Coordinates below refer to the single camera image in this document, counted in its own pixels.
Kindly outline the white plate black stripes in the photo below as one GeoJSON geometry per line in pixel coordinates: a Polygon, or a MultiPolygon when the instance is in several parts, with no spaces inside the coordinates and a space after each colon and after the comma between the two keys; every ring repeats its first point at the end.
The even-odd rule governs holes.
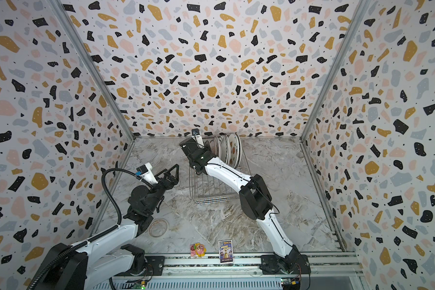
{"type": "Polygon", "coordinates": [[[210,143],[211,152],[218,157],[219,156],[219,139],[218,139],[218,137],[213,137],[209,141],[209,143],[210,143]]]}

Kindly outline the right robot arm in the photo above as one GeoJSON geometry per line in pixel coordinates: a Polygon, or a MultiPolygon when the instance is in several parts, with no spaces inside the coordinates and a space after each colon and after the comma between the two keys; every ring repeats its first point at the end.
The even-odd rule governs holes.
{"type": "Polygon", "coordinates": [[[261,270],[270,274],[300,271],[305,260],[277,220],[279,209],[272,203],[264,179],[260,175],[251,176],[232,168],[194,138],[180,142],[180,148],[197,174],[217,178],[237,192],[242,211],[255,220],[267,235],[273,248],[275,265],[265,262],[261,270]]]}

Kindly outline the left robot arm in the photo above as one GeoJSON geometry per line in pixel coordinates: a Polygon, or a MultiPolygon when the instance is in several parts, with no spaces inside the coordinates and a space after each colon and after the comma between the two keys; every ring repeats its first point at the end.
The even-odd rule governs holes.
{"type": "Polygon", "coordinates": [[[34,278],[30,290],[90,290],[111,280],[120,273],[141,274],[148,271],[145,251],[130,244],[143,234],[159,212],[166,191],[179,183],[179,165],[164,169],[154,175],[149,163],[136,172],[118,169],[141,182],[128,199],[129,207],[122,214],[106,184],[106,175],[115,169],[105,170],[101,184],[112,202],[117,221],[110,228],[71,245],[57,244],[46,255],[34,278]]]}

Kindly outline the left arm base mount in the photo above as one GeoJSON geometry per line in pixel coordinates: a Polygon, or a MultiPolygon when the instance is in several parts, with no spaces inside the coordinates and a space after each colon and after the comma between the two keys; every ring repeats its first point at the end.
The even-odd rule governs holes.
{"type": "Polygon", "coordinates": [[[132,279],[145,279],[163,274],[165,256],[146,256],[135,260],[133,266],[123,273],[116,274],[116,277],[128,277],[132,279]]]}

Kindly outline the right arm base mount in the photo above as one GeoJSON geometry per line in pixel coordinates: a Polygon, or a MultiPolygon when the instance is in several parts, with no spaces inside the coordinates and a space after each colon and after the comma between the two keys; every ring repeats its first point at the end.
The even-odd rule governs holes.
{"type": "Polygon", "coordinates": [[[292,258],[282,258],[275,254],[261,256],[259,269],[264,275],[276,274],[311,274],[311,267],[307,255],[297,255],[292,258]]]}

